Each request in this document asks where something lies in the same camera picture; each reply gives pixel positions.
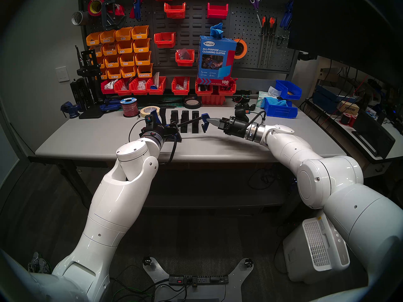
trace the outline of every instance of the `blue storage bin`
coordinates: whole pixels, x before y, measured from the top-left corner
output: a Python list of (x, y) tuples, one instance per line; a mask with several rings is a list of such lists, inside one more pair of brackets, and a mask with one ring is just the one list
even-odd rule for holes
[(280, 96), (283, 99), (298, 100), (301, 98), (302, 95), (302, 90), (290, 81), (276, 80), (276, 90), (281, 91)]
[(264, 103), (264, 111), (266, 111), (266, 115), (270, 117), (279, 117), (279, 118), (296, 118), (298, 114), (298, 108), (293, 107), (293, 104), (290, 101), (286, 101), (286, 106), (277, 106), (277, 105), (270, 105), (269, 101), (265, 97), (263, 99)]

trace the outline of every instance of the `masking tape roll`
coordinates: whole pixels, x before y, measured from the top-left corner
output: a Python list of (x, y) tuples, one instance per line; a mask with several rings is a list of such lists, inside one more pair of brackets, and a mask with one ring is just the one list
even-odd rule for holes
[(240, 59), (243, 56), (245, 56), (246, 52), (248, 51), (248, 46), (246, 45), (244, 40), (241, 39), (235, 39), (234, 40), (237, 43), (237, 48), (235, 49), (235, 59)]
[(88, 12), (92, 16), (99, 16), (101, 14), (102, 3), (105, 0), (90, 0), (88, 2)]
[(140, 115), (144, 118), (146, 115), (150, 114), (153, 110), (157, 110), (157, 115), (160, 115), (160, 108), (157, 106), (148, 106), (140, 110)]

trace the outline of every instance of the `sneaker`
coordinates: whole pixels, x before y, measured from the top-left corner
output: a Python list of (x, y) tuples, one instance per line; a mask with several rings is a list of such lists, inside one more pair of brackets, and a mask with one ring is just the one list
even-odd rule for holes
[(28, 263), (28, 271), (30, 273), (37, 273), (39, 271), (39, 259), (41, 256), (38, 252), (33, 253), (33, 257), (30, 263)]
[(40, 259), (39, 259), (39, 270), (38, 270), (38, 273), (41, 273), (41, 274), (50, 274), (51, 272), (52, 272), (52, 269), (50, 268), (50, 264), (49, 264), (46, 260), (40, 258)]

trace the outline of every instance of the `workbench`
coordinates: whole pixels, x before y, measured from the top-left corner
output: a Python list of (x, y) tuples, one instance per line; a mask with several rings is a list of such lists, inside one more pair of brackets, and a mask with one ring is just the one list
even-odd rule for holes
[[(197, 109), (199, 114), (208, 113), (210, 118), (229, 118), (234, 115), (234, 103), (230, 98), (223, 106), (206, 106)], [(170, 122), (171, 110), (178, 110), (179, 118), (185, 108), (167, 109), (166, 119)], [(53, 133), (35, 152), (31, 161), (57, 164), (83, 203), (89, 205), (92, 194), (76, 171), (77, 166), (102, 166), (103, 162), (115, 162), (116, 150), (128, 142), (129, 131), (136, 123), (137, 117), (125, 118), (123, 112), (104, 114), (99, 119), (69, 119)], [(345, 155), (345, 152), (307, 115), (299, 111), (296, 119), (266, 117), (266, 124), (283, 124), (295, 130), (295, 134), (309, 142), (313, 150), (322, 157)], [(235, 136), (229, 136), (213, 125), (209, 125), (206, 133), (199, 123), (199, 133), (181, 133), (182, 142), (177, 144), (172, 163), (217, 163), (220, 169), (229, 168), (232, 163), (271, 163), (276, 162), (270, 151), (258, 143), (250, 142)], [(137, 124), (130, 141), (139, 138), (144, 123)], [(159, 162), (166, 162), (171, 154), (172, 142), (165, 142), (161, 149)], [(201, 188), (186, 185), (186, 170), (170, 172), (161, 169), (154, 179), (159, 188), (175, 185), (176, 190), (169, 194), (156, 191), (152, 186), (145, 202), (145, 207), (261, 207), (281, 205), (288, 197), (279, 184), (273, 184), (268, 190), (252, 190), (247, 186), (234, 184), (236, 179), (247, 179), (248, 175), (234, 178), (230, 170), (225, 176), (220, 171), (197, 172), (197, 182)]]

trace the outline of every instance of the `gray table top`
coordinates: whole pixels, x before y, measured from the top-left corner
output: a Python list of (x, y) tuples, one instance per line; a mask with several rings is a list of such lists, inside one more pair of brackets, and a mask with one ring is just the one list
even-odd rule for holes
[[(185, 108), (178, 110), (179, 118)], [(198, 109), (200, 115), (208, 113), (211, 118), (228, 118), (234, 115), (234, 103), (227, 99), (223, 106), (207, 106)], [(115, 161), (115, 151), (128, 142), (128, 134), (137, 117), (125, 118), (123, 112), (104, 114), (99, 119), (69, 119), (53, 133), (35, 152), (38, 157), (72, 160)], [(182, 142), (178, 143), (173, 162), (276, 162), (269, 150), (235, 136), (229, 136), (210, 124), (203, 133), (199, 123), (199, 134), (181, 133)], [(345, 152), (307, 115), (298, 110), (295, 119), (266, 117), (266, 124), (283, 124), (295, 130), (297, 136), (309, 142), (313, 150), (322, 157), (345, 155)], [(140, 122), (131, 133), (136, 140), (144, 124)], [(158, 160), (165, 162), (172, 151), (172, 142), (164, 143)]]

